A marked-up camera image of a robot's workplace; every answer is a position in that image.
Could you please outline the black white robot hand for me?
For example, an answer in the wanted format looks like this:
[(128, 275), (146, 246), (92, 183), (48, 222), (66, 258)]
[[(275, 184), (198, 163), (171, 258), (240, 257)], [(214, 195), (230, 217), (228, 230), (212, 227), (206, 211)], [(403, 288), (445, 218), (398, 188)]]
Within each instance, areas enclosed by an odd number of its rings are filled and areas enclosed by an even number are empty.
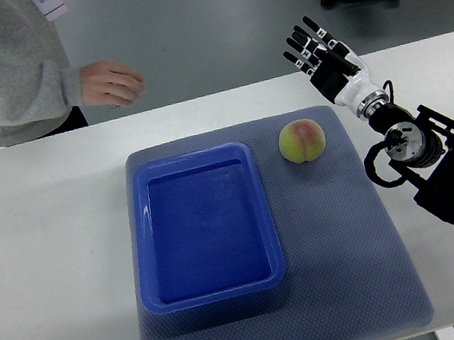
[(389, 95), (372, 80), (371, 70), (351, 48), (305, 16), (305, 27), (296, 25), (286, 43), (292, 49), (283, 56), (292, 62), (325, 99), (348, 108), (367, 120)]

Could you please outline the person's bare hand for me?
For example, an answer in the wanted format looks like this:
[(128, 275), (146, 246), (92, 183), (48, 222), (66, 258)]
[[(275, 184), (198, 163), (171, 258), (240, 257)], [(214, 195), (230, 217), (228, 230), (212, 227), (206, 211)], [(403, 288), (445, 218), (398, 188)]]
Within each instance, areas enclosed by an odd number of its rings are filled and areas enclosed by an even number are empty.
[(81, 67), (79, 76), (82, 104), (87, 107), (129, 107), (146, 92), (144, 76), (122, 63), (90, 63)]

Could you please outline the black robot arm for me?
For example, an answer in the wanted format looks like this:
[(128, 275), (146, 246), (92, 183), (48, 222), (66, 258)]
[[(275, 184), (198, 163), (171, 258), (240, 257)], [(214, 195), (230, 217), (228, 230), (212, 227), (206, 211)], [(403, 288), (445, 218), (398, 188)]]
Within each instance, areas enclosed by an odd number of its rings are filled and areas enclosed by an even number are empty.
[(392, 94), (386, 82), (356, 109), (384, 136), (364, 159), (366, 175), (386, 188), (409, 182), (419, 206), (454, 225), (454, 120), (426, 106), (412, 116), (393, 103)]

